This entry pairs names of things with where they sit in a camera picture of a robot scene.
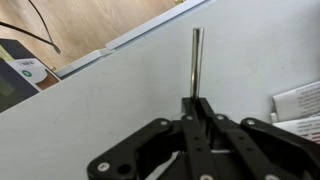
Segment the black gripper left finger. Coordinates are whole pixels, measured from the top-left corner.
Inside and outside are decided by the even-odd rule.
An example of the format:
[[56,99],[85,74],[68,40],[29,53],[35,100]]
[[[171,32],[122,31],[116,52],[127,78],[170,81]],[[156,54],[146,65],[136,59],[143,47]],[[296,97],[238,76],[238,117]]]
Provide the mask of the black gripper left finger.
[[184,98],[182,110],[180,119],[157,118],[94,158],[88,179],[145,180],[166,162],[171,164],[157,180],[216,179],[214,111],[204,98]]

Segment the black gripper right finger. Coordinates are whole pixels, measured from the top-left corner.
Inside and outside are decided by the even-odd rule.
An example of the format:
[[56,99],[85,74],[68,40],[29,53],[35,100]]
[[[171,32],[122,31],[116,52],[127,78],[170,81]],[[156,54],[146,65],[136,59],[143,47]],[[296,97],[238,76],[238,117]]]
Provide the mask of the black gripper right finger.
[[216,114],[205,98],[197,115],[212,150],[228,150],[249,180],[320,180],[320,146],[256,118],[236,123]]

